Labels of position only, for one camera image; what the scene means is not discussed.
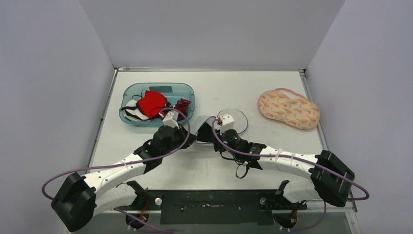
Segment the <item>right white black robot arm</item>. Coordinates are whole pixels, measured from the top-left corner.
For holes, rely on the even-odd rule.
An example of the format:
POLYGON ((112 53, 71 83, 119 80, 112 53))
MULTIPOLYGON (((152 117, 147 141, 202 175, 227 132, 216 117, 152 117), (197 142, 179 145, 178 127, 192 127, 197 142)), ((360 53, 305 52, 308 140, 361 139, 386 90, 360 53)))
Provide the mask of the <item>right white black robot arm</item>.
POLYGON ((222 134, 215 131, 213 144, 215 151, 229 152, 247 171, 275 170, 304 178, 301 182, 281 183, 275 196, 281 209, 304 200, 323 200, 336 207, 344 207, 348 201, 355 174, 331 151, 309 155, 287 152, 244 140, 234 129, 222 134))

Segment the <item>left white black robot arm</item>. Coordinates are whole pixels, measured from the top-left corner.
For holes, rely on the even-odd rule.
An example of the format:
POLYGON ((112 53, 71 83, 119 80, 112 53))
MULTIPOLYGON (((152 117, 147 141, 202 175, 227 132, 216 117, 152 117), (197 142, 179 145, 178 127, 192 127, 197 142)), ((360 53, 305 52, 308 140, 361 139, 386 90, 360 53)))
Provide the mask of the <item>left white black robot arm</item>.
POLYGON ((80 230, 95 215, 113 208, 130 206, 139 210, 145 205, 145 196, 142 187, 131 178, 153 170, 163 158, 188 148, 196 138, 182 125, 161 126, 151 139, 118 163, 92 167, 84 175, 71 172, 51 207, 70 232, 80 230))

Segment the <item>dark red lace bra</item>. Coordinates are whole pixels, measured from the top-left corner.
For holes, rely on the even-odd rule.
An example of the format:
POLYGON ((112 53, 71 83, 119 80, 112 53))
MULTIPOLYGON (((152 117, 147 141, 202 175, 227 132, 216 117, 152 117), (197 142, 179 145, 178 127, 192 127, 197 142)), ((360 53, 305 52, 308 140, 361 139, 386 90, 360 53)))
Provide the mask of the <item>dark red lace bra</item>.
MULTIPOLYGON (((187 117, 188 116, 188 108, 189 108, 190 104, 191 104, 190 100, 181 98, 174 105, 171 105, 169 102, 167 102, 166 107, 177 109, 177 110, 181 111, 187 117)), ((170 112, 170 111, 171 110, 166 110, 164 112, 158 113, 158 115, 163 120, 163 118, 165 117, 165 114, 167 112, 170 112)), ((178 119, 177 120, 181 121, 181 120, 184 120, 184 118, 180 114, 178 114, 178 119)))

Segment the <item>peach floral padded bra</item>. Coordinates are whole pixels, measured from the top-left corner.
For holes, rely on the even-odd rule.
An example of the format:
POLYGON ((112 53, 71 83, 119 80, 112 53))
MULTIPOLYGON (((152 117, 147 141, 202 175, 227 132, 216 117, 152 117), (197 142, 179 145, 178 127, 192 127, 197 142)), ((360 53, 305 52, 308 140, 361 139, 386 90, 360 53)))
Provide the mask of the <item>peach floral padded bra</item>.
POLYGON ((263 117, 300 130, 312 130, 320 122, 319 108, 290 89, 277 88, 262 93, 257 106, 263 117))

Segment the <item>white black bra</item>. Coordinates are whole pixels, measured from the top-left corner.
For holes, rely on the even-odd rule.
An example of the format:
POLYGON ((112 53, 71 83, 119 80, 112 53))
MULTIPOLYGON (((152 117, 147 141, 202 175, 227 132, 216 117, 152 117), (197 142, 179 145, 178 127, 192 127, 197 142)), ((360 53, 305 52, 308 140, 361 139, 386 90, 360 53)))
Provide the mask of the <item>white black bra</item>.
POLYGON ((120 110, 124 112, 124 117, 130 121, 140 122, 149 120, 149 117, 140 111, 137 100, 130 100, 120 110))

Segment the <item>teal plastic bin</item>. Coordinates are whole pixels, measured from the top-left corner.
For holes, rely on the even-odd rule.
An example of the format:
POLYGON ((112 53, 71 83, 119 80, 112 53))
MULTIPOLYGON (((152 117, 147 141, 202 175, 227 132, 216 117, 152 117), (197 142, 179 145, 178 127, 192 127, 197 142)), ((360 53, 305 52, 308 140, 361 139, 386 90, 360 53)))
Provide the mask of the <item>teal plastic bin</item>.
MULTIPOLYGON (((136 83, 128 87, 124 94, 123 94, 123 99, 121 103, 121 107, 126 106, 126 104, 134 99, 134 100, 139 100, 144 96, 144 93, 146 91, 157 91, 163 94, 166 98, 167 101, 171 104, 174 105, 177 103, 177 101, 181 98, 188 99, 191 101, 191 104, 188 108, 188 119, 191 119, 193 114, 194 114, 194 109, 195 109, 195 94, 194 90, 187 84, 185 83, 154 83, 154 82, 149 82, 149 83, 136 83)), ((124 117, 124 112, 119 109, 119 117, 121 120, 129 125, 135 126, 135 127, 159 127, 162 125, 162 120, 159 117, 159 115, 156 115, 154 118, 150 118, 148 121, 140 121, 140 122, 134 122, 126 119, 124 117)))

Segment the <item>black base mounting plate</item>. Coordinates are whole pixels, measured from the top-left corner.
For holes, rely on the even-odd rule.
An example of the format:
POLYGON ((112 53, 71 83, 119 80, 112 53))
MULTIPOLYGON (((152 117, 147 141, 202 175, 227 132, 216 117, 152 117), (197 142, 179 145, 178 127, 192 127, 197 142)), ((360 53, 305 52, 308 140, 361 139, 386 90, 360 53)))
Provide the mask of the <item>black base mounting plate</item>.
POLYGON ((166 224, 242 224, 271 225, 272 211, 282 217, 307 205, 291 203, 276 190, 148 190, 137 201, 121 209, 160 215, 166 224))

